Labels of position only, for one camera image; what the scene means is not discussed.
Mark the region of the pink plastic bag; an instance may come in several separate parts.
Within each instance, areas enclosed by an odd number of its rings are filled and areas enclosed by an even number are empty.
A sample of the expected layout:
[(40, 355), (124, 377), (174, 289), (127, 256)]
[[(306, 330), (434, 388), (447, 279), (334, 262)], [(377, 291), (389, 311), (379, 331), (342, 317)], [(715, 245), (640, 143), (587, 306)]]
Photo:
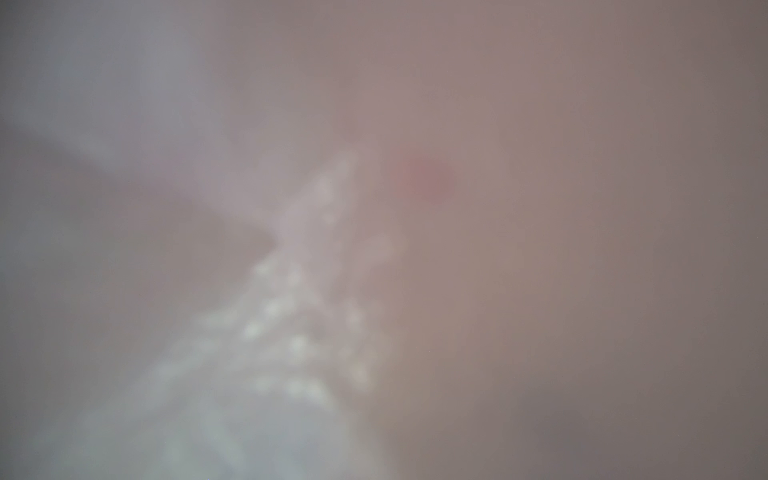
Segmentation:
[(5, 479), (763, 479), (763, 1), (5, 1)]

